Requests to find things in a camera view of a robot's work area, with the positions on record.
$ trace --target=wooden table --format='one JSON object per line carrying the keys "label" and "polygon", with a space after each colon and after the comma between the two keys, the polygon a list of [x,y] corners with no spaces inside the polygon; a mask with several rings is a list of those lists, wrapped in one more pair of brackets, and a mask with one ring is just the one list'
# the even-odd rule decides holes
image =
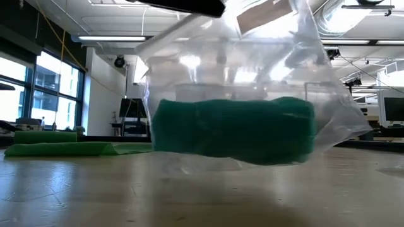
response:
{"label": "wooden table", "polygon": [[404,224],[399,154],[333,148],[303,165],[199,173],[168,155],[0,156],[0,226]]}

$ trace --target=ceiling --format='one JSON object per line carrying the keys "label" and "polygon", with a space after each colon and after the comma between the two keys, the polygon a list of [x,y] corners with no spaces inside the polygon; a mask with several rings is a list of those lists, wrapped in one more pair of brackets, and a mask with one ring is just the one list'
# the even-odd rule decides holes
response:
{"label": "ceiling", "polygon": [[[176,13],[156,8],[119,8],[92,6],[90,2],[104,4],[126,4],[125,0],[25,0],[38,9],[37,3],[45,14],[72,35],[156,35],[170,25],[183,19],[184,13]],[[308,0],[312,11],[318,9],[326,0]],[[355,28],[344,34],[343,38],[399,38],[404,37],[404,1],[392,0],[397,7],[393,15],[385,17],[383,13],[374,13],[362,20]],[[136,44],[103,44],[108,55],[111,49],[131,49]],[[384,59],[404,57],[404,47],[340,47],[340,52],[349,58],[352,64],[375,75],[381,69]],[[375,58],[366,64],[364,58]],[[332,62],[336,75],[344,78],[358,69],[344,59]],[[375,80],[363,76],[362,83],[374,84]]]}

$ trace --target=table surface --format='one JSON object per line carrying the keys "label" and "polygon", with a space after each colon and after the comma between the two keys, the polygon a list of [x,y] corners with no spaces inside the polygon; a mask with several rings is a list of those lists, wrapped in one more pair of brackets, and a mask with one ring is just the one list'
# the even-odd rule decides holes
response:
{"label": "table surface", "polygon": [[176,155],[160,162],[153,155],[4,158],[1,151],[0,226],[404,225],[400,154],[333,148],[303,165],[229,172],[192,172]]}

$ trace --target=computer monitor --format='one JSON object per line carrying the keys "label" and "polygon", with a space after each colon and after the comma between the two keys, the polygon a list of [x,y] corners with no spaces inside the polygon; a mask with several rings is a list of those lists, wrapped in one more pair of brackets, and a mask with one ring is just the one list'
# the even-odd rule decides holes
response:
{"label": "computer monitor", "polygon": [[141,98],[123,98],[121,100],[121,109],[119,117],[140,117],[146,118],[145,107]]}
{"label": "computer monitor", "polygon": [[404,98],[384,98],[387,121],[404,121]]}

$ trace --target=plastic bag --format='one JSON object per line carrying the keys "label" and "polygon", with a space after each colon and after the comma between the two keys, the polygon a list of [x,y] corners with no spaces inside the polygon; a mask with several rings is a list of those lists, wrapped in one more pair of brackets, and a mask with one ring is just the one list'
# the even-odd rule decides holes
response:
{"label": "plastic bag", "polygon": [[306,1],[226,5],[219,19],[189,15],[136,48],[155,150],[292,164],[370,130]]}

